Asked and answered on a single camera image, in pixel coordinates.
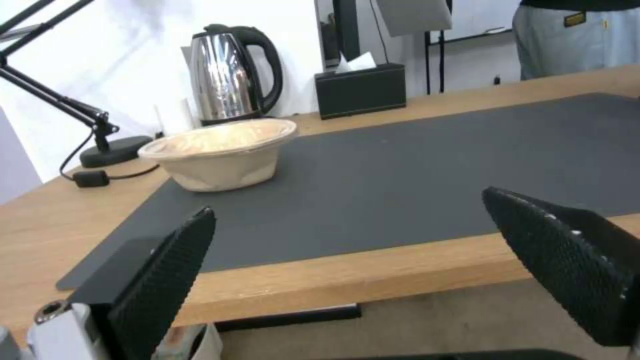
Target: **black shirt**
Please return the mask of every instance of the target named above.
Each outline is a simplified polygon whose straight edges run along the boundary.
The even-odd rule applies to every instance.
[[[612,12],[640,8],[640,0],[522,0],[520,4],[576,12]]]

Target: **person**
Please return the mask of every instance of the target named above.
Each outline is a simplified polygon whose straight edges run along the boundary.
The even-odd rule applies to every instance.
[[[513,17],[521,78],[640,62],[640,0],[523,0]]]

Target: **lamp base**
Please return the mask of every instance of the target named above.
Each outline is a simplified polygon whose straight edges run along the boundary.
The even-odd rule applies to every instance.
[[[149,136],[134,136],[109,142],[109,151],[100,152],[91,147],[80,154],[80,163],[84,168],[105,167],[123,163],[138,157],[138,149],[151,142]]]

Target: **wooden table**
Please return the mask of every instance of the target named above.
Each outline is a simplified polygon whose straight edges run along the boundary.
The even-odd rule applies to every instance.
[[[539,79],[409,100],[407,108],[320,121],[302,135],[556,99],[587,92],[640,95],[640,66]],[[110,174],[148,167],[142,160]],[[33,313],[68,293],[56,281],[165,180],[163,170],[107,188],[57,178],[0,207],[0,324],[24,341]],[[640,214],[613,218],[640,236]],[[530,275],[498,234],[200,274],[174,325],[231,320],[403,297]]]

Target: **grey pants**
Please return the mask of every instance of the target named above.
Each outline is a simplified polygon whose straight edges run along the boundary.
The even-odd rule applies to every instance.
[[[523,80],[640,63],[640,8],[587,12],[586,22],[565,27],[576,13],[518,8],[513,32]]]

